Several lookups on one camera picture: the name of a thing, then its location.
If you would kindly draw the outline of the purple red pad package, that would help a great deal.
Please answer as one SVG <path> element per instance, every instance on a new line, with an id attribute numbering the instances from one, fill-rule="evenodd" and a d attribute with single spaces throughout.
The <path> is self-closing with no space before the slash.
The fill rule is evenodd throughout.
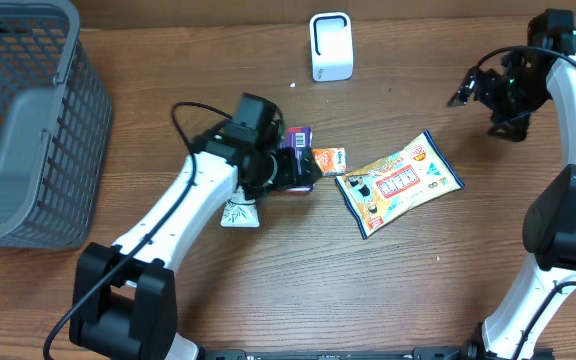
<path id="1" fill-rule="evenodd" d="M 303 158 L 303 150 L 310 148 L 312 145 L 312 130 L 310 127 L 290 127 L 288 128 L 281 140 L 279 147 L 291 148 L 294 151 L 294 156 L 297 162 L 298 173 L 302 172 L 301 160 Z M 314 190 L 313 185 L 293 187 L 285 190 L 285 193 L 291 195 L 308 195 Z"/>

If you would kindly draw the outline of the small orange snack packet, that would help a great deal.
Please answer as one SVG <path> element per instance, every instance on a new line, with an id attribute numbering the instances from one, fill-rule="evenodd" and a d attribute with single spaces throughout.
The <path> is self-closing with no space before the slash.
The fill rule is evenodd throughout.
<path id="1" fill-rule="evenodd" d="M 312 154 L 323 176 L 337 176 L 346 173 L 346 151 L 344 148 L 313 149 Z"/>

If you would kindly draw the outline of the white tube item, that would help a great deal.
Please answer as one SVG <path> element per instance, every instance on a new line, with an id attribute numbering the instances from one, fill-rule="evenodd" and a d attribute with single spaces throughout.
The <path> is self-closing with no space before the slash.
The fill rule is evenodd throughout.
<path id="1" fill-rule="evenodd" d="M 231 228 L 258 228 L 260 226 L 257 206 L 254 200 L 247 200 L 243 188 L 239 186 L 224 204 L 220 224 Z"/>

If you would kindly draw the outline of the yellow snack bag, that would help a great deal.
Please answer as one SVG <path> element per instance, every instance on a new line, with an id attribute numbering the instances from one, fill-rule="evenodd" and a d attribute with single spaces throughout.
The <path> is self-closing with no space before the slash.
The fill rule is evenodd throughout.
<path id="1" fill-rule="evenodd" d="M 335 183 L 364 239 L 407 211 L 464 187 L 428 130 Z"/>

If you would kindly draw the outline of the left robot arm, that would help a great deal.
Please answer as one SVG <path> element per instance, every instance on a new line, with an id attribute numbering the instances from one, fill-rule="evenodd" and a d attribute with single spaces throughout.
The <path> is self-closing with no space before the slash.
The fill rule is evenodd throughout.
<path id="1" fill-rule="evenodd" d="M 322 176 L 310 148 L 282 147 L 279 107 L 245 93 L 232 115 L 183 140 L 182 169 L 149 212 L 112 245 L 90 243 L 60 320 L 71 343 L 109 359 L 197 360 L 202 347 L 178 332 L 175 274 L 207 222 L 237 190 L 256 201 Z"/>

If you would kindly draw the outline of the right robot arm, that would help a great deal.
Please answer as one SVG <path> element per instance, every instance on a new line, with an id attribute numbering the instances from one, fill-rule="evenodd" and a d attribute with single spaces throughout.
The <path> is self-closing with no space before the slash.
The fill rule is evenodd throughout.
<path id="1" fill-rule="evenodd" d="M 576 24 L 570 10 L 548 8 L 527 27 L 524 45 L 496 49 L 502 73 L 476 63 L 450 98 L 491 110 L 492 137 L 521 142 L 531 115 L 552 101 L 562 147 L 562 170 L 531 204 L 522 241 L 527 256 L 496 310 L 480 322 L 452 359 L 551 359 L 536 342 L 576 290 Z"/>

